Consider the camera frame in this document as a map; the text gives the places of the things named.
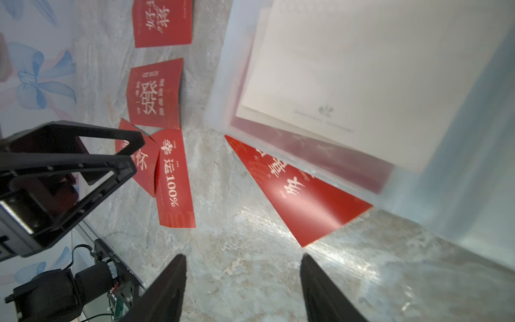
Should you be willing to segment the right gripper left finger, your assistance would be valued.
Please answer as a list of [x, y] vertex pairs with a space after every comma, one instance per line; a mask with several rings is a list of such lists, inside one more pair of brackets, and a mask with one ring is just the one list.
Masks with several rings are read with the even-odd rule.
[[180, 321], [186, 288], [186, 256], [174, 257], [122, 321]]

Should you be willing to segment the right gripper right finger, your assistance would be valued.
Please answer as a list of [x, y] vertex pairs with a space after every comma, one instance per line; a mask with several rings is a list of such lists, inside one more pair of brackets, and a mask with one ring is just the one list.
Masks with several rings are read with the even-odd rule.
[[300, 280], [308, 321], [367, 321], [308, 254], [301, 260]]

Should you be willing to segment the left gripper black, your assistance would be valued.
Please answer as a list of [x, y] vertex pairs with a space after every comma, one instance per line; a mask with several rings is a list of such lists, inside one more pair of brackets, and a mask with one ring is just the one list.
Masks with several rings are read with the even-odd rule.
[[[127, 140], [116, 154], [91, 154], [80, 140]], [[131, 155], [145, 145], [138, 130], [50, 122], [1, 140], [1, 260], [54, 246], [136, 173]], [[75, 190], [75, 174], [89, 185]]]

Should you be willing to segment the red card get rich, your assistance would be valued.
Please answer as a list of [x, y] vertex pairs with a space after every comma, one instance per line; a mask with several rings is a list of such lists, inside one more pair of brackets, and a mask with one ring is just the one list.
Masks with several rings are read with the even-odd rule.
[[179, 130], [182, 58], [130, 70], [126, 99], [130, 122], [137, 126]]

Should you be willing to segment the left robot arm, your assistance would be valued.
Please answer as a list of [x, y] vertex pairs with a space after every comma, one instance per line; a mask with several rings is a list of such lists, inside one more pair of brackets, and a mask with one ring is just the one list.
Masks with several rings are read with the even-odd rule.
[[[50, 122], [1, 141], [1, 259], [52, 248], [133, 177], [137, 130]], [[5, 298], [19, 321], [71, 321], [115, 285], [109, 265], [33, 277]]]

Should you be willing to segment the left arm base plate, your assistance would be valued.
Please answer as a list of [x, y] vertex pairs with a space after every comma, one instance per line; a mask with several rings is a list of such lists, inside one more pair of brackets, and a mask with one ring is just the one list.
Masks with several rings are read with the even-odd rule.
[[110, 245], [102, 239], [94, 241], [95, 262], [109, 265], [114, 279], [114, 287], [107, 293], [109, 309], [114, 322], [121, 321], [123, 316], [139, 300], [145, 287], [133, 270], [115, 253]]

